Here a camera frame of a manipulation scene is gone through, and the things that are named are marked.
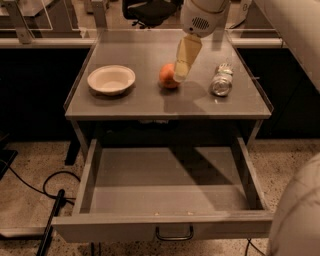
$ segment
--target table top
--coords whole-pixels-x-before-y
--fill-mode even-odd
[[[202,39],[202,49],[187,79],[178,89],[161,88],[159,71],[174,63],[180,39],[186,34],[168,30],[106,30],[85,67],[66,111],[69,120],[145,119],[267,119],[271,116],[252,79],[227,37]],[[234,67],[233,88],[227,97],[210,93],[216,68]],[[136,74],[133,86],[119,96],[89,89],[88,75],[105,65],[123,65]]]

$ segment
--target drawer handle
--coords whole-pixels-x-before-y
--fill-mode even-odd
[[[193,226],[190,226],[190,233],[187,236],[183,237],[164,237],[160,235],[159,227],[156,227],[156,236],[161,241],[187,241],[193,237]]]

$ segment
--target orange fruit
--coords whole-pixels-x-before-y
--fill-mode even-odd
[[[159,73],[160,84],[169,89],[177,88],[179,83],[173,80],[174,75],[174,64],[168,63],[161,67]]]

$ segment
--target white object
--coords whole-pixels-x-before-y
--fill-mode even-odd
[[[291,179],[272,222],[269,256],[318,256],[320,252],[320,154]]]
[[[320,92],[320,1],[255,0]]]
[[[201,38],[212,34],[228,3],[229,0],[186,0],[181,10],[183,31]]]
[[[135,81],[135,73],[127,67],[110,65],[94,70],[88,76],[89,86],[100,93],[113,96],[123,93]]]
[[[183,31],[188,36],[181,39],[173,79],[183,82],[201,50],[200,38],[213,33],[229,0],[185,0],[181,10]]]

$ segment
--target dark wall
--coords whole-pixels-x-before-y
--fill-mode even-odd
[[[320,94],[288,49],[238,49],[274,112],[258,138],[320,138]]]
[[[63,104],[89,49],[1,49],[0,130],[11,140],[73,135]]]

